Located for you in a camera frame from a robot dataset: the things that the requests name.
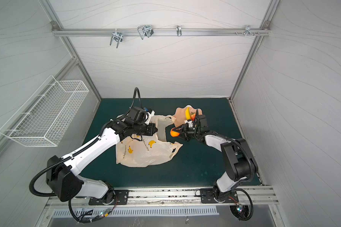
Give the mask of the cream banana-print plastic bag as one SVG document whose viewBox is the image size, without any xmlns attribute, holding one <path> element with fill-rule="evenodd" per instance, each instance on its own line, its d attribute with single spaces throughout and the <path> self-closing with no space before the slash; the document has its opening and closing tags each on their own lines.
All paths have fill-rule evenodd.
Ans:
<svg viewBox="0 0 341 227">
<path fill-rule="evenodd" d="M 166 127 L 173 125 L 176 118 L 171 115 L 155 115 L 150 122 L 158 129 L 152 136 L 125 138 L 116 145 L 116 163 L 127 167 L 147 167 L 166 163 L 173 159 L 182 144 L 166 139 Z"/>
</svg>

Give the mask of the red strawberry toy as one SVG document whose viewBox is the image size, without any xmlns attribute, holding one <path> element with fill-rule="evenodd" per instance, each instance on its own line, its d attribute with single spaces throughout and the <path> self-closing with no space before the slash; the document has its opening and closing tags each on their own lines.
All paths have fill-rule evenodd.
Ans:
<svg viewBox="0 0 341 227">
<path fill-rule="evenodd" d="M 195 120 L 195 117 L 196 117 L 196 113 L 193 113 L 193 114 L 190 116 L 190 118 L 191 118 L 192 121 Z"/>
</svg>

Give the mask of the orange toy fruit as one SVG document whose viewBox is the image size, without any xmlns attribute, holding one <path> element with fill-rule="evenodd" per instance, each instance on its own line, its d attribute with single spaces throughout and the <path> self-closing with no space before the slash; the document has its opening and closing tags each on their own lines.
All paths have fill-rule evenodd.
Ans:
<svg viewBox="0 0 341 227">
<path fill-rule="evenodd" d="M 171 137 L 178 137 L 180 135 L 180 133 L 178 132 L 178 130 L 176 128 L 172 128 L 170 131 L 170 135 L 171 135 Z"/>
</svg>

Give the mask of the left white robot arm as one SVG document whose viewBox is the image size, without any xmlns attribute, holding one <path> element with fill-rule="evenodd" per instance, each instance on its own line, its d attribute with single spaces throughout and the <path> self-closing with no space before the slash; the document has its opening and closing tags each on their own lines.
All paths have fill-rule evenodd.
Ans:
<svg viewBox="0 0 341 227">
<path fill-rule="evenodd" d="M 58 158 L 53 156 L 48 165 L 57 161 L 64 161 L 58 167 L 46 173 L 46 183 L 61 202 L 75 197 L 91 197 L 105 204 L 113 202 L 115 193 L 113 186 L 101 180 L 92 180 L 80 176 L 82 170 L 110 147 L 122 142 L 125 138 L 139 135 L 154 135 L 158 129 L 155 123 L 126 124 L 121 120 L 110 121 L 104 125 L 98 136 L 78 148 L 77 150 Z"/>
</svg>

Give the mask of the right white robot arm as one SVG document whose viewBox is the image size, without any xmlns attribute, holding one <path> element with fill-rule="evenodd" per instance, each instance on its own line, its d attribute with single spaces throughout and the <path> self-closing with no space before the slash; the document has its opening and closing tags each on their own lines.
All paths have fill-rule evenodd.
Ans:
<svg viewBox="0 0 341 227">
<path fill-rule="evenodd" d="M 258 172 L 257 163 L 246 140 L 232 139 L 210 130 L 204 115 L 196 114 L 193 120 L 172 129 L 171 135 L 186 141 L 194 138 L 222 153 L 225 172 L 213 186 L 216 201 L 225 201 L 228 193 L 236 190 L 240 183 L 252 181 Z"/>
</svg>

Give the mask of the thin yellow toy banana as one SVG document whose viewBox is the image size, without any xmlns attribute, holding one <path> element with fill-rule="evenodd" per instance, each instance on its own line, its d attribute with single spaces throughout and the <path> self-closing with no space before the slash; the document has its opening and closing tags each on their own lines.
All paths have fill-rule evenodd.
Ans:
<svg viewBox="0 0 341 227">
<path fill-rule="evenodd" d="M 189 107 L 187 107 L 186 110 L 185 110 L 185 116 L 186 116 L 186 120 L 187 120 L 187 121 L 191 121 L 191 116 L 190 116 L 190 112 L 189 112 Z"/>
</svg>

